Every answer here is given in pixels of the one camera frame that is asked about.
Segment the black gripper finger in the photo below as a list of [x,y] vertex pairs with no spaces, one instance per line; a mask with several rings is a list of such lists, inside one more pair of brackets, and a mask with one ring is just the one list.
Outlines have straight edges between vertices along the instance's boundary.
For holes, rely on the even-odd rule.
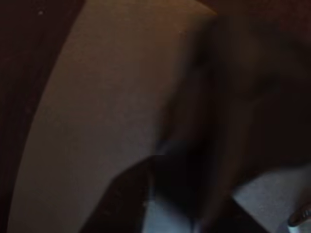
[[232,233],[267,233],[235,200],[230,199],[228,205]]
[[153,159],[146,158],[116,176],[82,227],[84,233],[141,233],[153,199]]

